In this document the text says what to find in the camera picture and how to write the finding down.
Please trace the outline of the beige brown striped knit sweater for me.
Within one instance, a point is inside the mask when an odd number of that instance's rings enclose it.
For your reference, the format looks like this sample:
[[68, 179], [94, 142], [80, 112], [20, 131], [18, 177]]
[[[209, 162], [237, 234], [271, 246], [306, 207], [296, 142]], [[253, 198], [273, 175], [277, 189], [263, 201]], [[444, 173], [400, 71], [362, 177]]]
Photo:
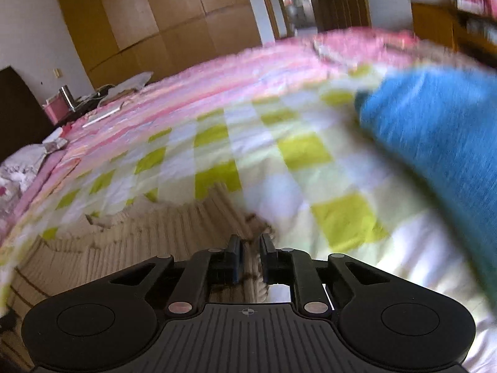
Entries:
[[205, 198], [183, 205], [152, 202], [142, 196], [114, 215], [81, 216], [59, 237], [29, 242], [13, 269], [4, 299], [9, 326], [1, 331], [6, 371], [27, 372], [33, 363], [21, 339], [27, 312], [42, 300], [161, 254], [175, 260], [225, 247], [238, 235], [244, 241], [244, 274], [232, 289], [216, 289], [215, 302], [265, 302], [268, 286], [260, 273], [255, 239], [273, 228], [255, 214], [238, 209], [227, 187], [216, 183]]

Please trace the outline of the green white checkered bed sheet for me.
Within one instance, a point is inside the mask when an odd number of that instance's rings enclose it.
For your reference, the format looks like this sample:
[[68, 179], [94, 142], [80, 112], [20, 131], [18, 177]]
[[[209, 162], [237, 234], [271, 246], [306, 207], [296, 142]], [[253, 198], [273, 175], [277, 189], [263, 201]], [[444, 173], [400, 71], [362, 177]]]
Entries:
[[188, 259], [232, 234], [269, 233], [315, 259], [344, 253], [462, 303], [476, 323], [464, 366], [496, 369], [496, 318], [434, 196], [360, 128], [354, 98], [387, 69], [299, 87], [221, 79], [208, 63], [75, 122], [1, 248], [1, 312], [159, 253]]

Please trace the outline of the white book on bed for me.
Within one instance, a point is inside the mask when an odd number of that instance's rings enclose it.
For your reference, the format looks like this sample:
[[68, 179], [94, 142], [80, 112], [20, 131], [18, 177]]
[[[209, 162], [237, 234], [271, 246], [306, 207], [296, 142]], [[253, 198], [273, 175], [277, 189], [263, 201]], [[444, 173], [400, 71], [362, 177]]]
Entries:
[[123, 104], [107, 104], [106, 106], [99, 107], [95, 113], [89, 115], [83, 124], [83, 129], [88, 128], [100, 122], [101, 120], [109, 118], [111, 115], [121, 111]]

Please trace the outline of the grey cloth on nightstand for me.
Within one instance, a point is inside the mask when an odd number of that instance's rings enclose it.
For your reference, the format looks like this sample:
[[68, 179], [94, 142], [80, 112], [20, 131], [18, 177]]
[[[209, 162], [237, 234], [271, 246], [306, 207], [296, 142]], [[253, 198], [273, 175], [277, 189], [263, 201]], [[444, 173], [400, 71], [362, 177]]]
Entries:
[[152, 71], [145, 71], [131, 78], [128, 78], [124, 82], [110, 88], [107, 92], [107, 95], [105, 95], [105, 97], [100, 100], [98, 106], [105, 106], [107, 105], [107, 103], [118, 99], [118, 97], [124, 96], [130, 92], [133, 93], [141, 91], [149, 83], [152, 77]]

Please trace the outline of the grey pillow with pink dots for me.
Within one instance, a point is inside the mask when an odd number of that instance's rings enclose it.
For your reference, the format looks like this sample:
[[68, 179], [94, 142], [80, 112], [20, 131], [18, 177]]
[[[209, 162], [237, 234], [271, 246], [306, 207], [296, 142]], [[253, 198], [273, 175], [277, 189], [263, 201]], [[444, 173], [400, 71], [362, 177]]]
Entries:
[[1, 218], [13, 215], [24, 193], [33, 184], [45, 160], [62, 150], [67, 140], [58, 127], [42, 143], [20, 148], [1, 163]]

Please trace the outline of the metal thermos cup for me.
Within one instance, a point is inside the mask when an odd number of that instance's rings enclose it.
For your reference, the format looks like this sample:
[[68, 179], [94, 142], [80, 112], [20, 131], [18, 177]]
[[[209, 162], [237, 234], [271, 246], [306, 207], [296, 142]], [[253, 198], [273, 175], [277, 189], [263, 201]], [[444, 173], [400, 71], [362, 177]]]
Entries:
[[59, 89], [59, 94], [63, 98], [66, 106], [72, 111], [75, 112], [77, 110], [77, 103], [72, 93], [67, 85], [63, 85]]

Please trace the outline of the blue knit garment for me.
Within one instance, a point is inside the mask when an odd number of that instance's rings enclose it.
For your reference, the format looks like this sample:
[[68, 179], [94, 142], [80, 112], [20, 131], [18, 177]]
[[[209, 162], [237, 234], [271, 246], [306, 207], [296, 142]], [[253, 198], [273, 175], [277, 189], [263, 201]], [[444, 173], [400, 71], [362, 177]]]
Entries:
[[431, 188], [496, 301], [496, 74], [419, 67], [360, 91], [363, 130]]

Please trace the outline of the pink storage box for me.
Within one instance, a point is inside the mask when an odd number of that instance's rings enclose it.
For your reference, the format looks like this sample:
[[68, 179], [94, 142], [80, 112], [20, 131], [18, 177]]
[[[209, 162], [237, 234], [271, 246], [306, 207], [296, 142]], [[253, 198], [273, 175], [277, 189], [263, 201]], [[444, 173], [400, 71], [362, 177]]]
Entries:
[[65, 120], [72, 111], [63, 97], [48, 99], [43, 103], [42, 109], [53, 125]]

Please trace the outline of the pink striped quilt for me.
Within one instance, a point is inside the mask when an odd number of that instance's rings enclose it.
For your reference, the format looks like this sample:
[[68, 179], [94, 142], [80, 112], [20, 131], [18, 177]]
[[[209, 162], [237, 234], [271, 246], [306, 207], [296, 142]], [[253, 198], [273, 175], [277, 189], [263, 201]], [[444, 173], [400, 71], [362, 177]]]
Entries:
[[404, 34], [352, 29], [290, 39], [192, 67], [111, 104], [120, 112], [63, 136], [1, 234], [54, 237], [79, 216], [140, 196], [184, 203], [220, 183], [248, 210], [286, 226], [381, 181], [353, 102], [390, 72], [471, 68], [461, 53]]

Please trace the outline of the dark wooden headboard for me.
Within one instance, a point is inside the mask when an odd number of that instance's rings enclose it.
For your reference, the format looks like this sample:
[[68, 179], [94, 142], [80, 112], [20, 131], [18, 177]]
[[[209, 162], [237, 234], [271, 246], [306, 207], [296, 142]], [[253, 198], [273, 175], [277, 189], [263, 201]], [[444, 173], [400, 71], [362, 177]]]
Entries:
[[0, 159], [41, 143], [55, 129], [24, 80], [12, 67], [0, 71]]

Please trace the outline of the wooden wardrobe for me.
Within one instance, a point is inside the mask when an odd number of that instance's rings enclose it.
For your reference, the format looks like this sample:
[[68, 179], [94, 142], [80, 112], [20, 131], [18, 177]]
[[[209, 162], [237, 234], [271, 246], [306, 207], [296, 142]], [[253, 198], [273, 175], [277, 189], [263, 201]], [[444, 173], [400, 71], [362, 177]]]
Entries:
[[249, 0], [58, 0], [94, 88], [154, 80], [260, 45]]

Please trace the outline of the wooden side cabinet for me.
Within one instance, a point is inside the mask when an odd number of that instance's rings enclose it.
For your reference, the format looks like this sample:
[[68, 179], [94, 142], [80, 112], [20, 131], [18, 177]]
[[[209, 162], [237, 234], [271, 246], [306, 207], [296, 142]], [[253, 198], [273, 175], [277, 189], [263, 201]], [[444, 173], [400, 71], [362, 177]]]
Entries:
[[412, 0], [414, 34], [496, 67], [496, 0]]

